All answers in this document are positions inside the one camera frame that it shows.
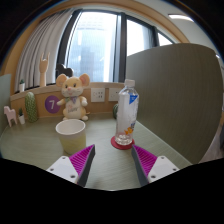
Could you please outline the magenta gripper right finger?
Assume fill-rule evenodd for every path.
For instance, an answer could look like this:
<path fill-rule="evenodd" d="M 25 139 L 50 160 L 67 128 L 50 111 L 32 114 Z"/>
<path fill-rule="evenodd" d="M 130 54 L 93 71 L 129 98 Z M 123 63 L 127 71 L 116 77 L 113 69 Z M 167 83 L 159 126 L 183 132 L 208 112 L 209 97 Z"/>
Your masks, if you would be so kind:
<path fill-rule="evenodd" d="M 179 170 L 166 156 L 155 156 L 137 145 L 132 146 L 131 153 L 141 186 L 157 181 Z"/>

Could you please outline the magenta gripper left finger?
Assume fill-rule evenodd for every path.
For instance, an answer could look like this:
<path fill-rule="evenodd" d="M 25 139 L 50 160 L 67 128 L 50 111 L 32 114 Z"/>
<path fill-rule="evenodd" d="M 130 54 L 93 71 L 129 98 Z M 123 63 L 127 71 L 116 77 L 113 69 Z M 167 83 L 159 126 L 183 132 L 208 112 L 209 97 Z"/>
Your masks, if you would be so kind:
<path fill-rule="evenodd" d="M 88 179 L 94 156 L 95 145 L 90 145 L 70 157 L 61 156 L 47 169 L 47 171 L 84 187 Z"/>

